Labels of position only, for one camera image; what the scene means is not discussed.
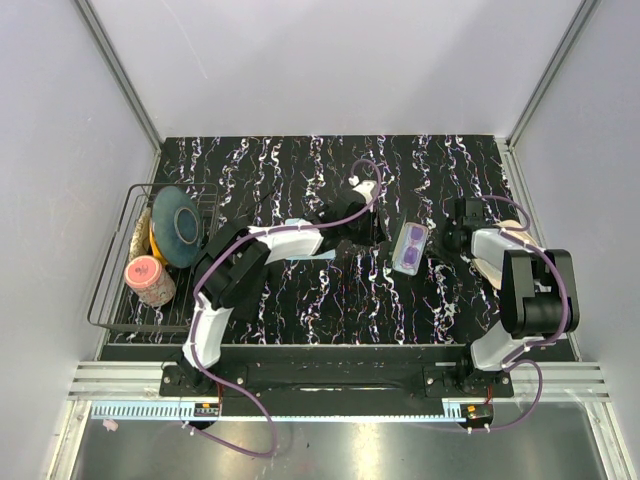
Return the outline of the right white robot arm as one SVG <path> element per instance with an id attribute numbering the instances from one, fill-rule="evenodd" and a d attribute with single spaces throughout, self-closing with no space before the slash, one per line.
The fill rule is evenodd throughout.
<path id="1" fill-rule="evenodd" d="M 447 220 L 443 246 L 485 268 L 499 287 L 500 320 L 468 344 L 453 371 L 457 390 L 476 396 L 533 348 L 577 329 L 580 307 L 571 254 L 542 249 L 529 236 L 532 219 L 502 196 L 459 198 Z"/>

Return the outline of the red thin sunglasses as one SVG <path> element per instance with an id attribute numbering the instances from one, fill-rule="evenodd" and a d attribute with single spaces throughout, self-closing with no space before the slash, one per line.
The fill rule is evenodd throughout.
<path id="1" fill-rule="evenodd" d="M 400 265 L 408 270 L 417 270 L 424 251 L 427 230 L 422 225 L 406 223 Z"/>

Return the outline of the dark green glasses case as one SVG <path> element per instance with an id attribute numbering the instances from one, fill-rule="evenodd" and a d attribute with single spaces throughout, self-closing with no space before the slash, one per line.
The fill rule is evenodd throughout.
<path id="1" fill-rule="evenodd" d="M 399 273 L 416 276 L 428 239 L 428 228 L 414 222 L 404 222 L 393 242 L 391 268 Z"/>

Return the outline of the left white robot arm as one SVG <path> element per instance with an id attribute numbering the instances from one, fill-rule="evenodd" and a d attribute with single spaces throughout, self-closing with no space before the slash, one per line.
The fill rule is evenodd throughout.
<path id="1" fill-rule="evenodd" d="M 293 257 L 314 258 L 344 241 L 375 245 L 385 240 L 377 225 L 375 180 L 358 181 L 306 219 L 271 227 L 244 221 L 226 224 L 200 252 L 194 264 L 194 312 L 189 334 L 177 362 L 181 384 L 196 396 L 215 386 L 212 368 L 233 310 L 247 299 L 271 263 Z"/>

